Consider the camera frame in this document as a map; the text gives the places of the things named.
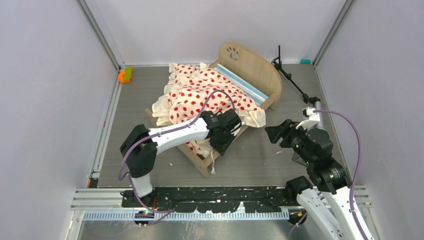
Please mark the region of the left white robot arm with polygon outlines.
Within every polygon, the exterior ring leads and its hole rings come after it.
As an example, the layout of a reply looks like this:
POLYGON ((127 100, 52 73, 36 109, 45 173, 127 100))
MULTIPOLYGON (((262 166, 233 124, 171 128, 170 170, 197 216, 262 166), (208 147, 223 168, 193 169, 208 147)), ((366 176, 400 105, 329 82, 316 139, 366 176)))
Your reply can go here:
POLYGON ((166 127, 135 126, 119 148, 123 157, 119 169, 128 168, 135 202, 141 207, 153 202, 150 173, 157 155, 199 140, 208 140, 212 149, 223 155, 244 125, 235 110, 230 109, 224 113, 202 111, 194 118, 166 127))

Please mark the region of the wooden pet bed frame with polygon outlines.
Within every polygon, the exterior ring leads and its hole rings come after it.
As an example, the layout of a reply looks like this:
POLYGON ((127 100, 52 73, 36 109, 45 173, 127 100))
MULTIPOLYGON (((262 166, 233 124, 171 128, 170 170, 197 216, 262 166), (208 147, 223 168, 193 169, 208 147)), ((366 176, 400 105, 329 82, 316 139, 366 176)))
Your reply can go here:
MULTIPOLYGON (((180 64, 199 66, 206 63, 180 64)), ((220 46, 218 59, 206 65, 210 68, 215 68, 218 64, 221 64, 268 96, 268 99, 260 105, 260 108, 265 113, 267 109, 275 109, 277 107, 283 91, 283 84, 277 70, 265 58, 240 43, 227 42, 220 46)), ((152 106, 146 109, 146 114, 155 127, 168 126, 156 125, 156 118, 152 116, 152 106)), ((236 136, 239 137, 250 127, 245 124, 236 136)))

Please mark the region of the blue striped mattress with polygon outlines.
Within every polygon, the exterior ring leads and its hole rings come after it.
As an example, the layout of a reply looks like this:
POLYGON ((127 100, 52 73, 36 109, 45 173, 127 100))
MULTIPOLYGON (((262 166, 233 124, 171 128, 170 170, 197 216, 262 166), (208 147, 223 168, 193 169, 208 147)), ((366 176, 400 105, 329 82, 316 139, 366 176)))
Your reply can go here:
POLYGON ((262 105, 269 97, 261 92, 259 89, 254 87, 252 84, 248 83, 246 80, 242 79, 232 71, 228 70, 221 64, 218 64, 214 68, 217 72, 223 74, 225 77, 228 77, 229 80, 242 89, 249 97, 251 97, 256 104, 262 105))

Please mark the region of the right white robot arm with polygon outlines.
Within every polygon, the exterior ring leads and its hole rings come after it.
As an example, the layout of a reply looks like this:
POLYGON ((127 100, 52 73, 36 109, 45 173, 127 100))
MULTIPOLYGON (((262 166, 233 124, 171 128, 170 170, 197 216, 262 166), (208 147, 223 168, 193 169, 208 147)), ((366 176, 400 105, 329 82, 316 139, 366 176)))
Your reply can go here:
POLYGON ((293 149, 307 163, 308 177, 287 181, 285 198, 291 205, 300 204, 306 211, 305 216, 315 221, 327 239, 372 240, 374 236, 354 197, 357 177, 349 177, 333 158, 333 142, 328 132, 316 127, 321 122, 321 113, 342 117, 353 128, 358 144, 356 169, 360 169, 362 143, 353 122, 337 111, 306 107, 303 121, 286 119, 280 125, 264 129, 272 144, 293 149))

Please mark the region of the strawberry print ruffled blanket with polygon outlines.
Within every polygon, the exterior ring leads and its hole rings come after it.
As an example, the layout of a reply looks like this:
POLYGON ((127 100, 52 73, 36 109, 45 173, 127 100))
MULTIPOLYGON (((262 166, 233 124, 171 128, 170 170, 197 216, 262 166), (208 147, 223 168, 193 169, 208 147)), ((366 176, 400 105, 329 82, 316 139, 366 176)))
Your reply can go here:
POLYGON ((186 122, 202 108, 214 114, 234 109, 249 127, 261 128, 266 124, 265 111, 228 74, 204 63, 170 63, 168 72, 164 94, 151 107, 158 127, 186 122))

